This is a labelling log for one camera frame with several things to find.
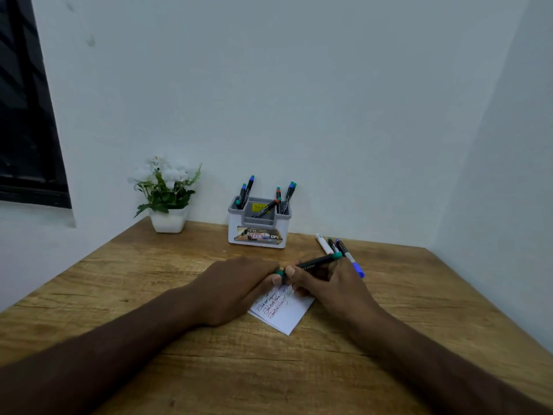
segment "person's right arm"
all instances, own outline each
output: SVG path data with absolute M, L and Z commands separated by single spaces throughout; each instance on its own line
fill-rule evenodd
M 449 413 L 553 414 L 387 313 L 374 301 L 346 258 L 318 271 L 317 276 L 323 279 L 296 266 L 286 268 L 294 290 L 311 292 L 342 322 L 360 348 L 379 354 Z

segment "person's left arm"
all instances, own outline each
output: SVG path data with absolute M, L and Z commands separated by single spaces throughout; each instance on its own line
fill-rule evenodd
M 278 262 L 239 257 L 215 262 L 186 286 L 86 334 L 0 368 L 3 414 L 87 413 L 170 341 L 199 325 L 245 313 L 280 285 Z

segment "paper with handwriting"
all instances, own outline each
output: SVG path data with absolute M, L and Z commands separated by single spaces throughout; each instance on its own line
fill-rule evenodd
M 275 287 L 253 303 L 248 313 L 269 326 L 289 335 L 314 301 L 313 296 L 299 297 L 292 286 Z

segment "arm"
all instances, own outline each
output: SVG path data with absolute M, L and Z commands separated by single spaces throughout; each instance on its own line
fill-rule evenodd
M 316 278 L 298 267 L 286 269 L 294 289 L 313 293 L 360 348 L 382 356 L 449 413 L 553 414 L 384 311 L 347 259 L 339 259 L 326 272 L 319 269 Z
M 69 415 L 92 410 L 177 336 L 245 313 L 260 294 L 280 283 L 280 276 L 270 275 L 277 267 L 277 262 L 243 257 L 216 262 L 187 286 L 1 368 L 2 413 Z

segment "pen holder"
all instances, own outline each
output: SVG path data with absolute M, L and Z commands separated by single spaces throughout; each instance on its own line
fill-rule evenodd
M 237 199 L 235 196 L 228 206 L 228 242 L 284 249 L 292 216 L 290 206 L 286 214 L 278 214 L 273 208 L 264 216 L 253 218 L 273 199 L 250 197 L 242 210 L 236 206 Z

